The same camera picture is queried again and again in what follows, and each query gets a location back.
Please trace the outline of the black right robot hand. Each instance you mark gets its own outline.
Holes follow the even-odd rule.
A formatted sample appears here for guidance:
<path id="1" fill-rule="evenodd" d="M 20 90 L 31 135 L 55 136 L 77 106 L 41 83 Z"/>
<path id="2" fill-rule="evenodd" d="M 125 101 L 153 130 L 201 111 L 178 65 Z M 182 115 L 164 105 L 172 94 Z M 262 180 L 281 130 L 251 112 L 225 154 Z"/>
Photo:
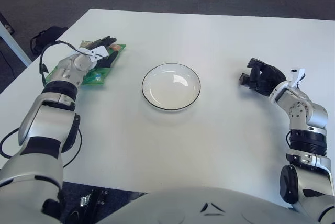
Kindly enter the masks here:
<path id="1" fill-rule="evenodd" d="M 239 85 L 261 95 L 269 97 L 279 83 L 286 81 L 285 75 L 279 69 L 258 59 L 251 58 L 247 67 L 251 69 L 250 74 L 242 73 Z"/>

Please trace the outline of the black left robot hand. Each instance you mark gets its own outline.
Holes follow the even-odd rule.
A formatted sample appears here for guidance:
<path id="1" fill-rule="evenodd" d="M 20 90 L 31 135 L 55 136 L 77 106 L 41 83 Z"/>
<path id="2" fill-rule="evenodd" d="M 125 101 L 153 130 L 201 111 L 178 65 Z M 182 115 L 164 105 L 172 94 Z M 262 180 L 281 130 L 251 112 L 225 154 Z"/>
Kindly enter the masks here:
<path id="1" fill-rule="evenodd" d="M 93 50 L 99 46 L 104 46 L 108 52 L 108 56 L 97 61 L 96 68 L 110 68 L 113 61 L 117 58 L 118 53 L 121 51 L 122 47 L 119 44 L 115 44 L 116 38 L 111 36 L 98 39 L 94 42 L 89 43 L 86 48 L 88 50 Z"/>

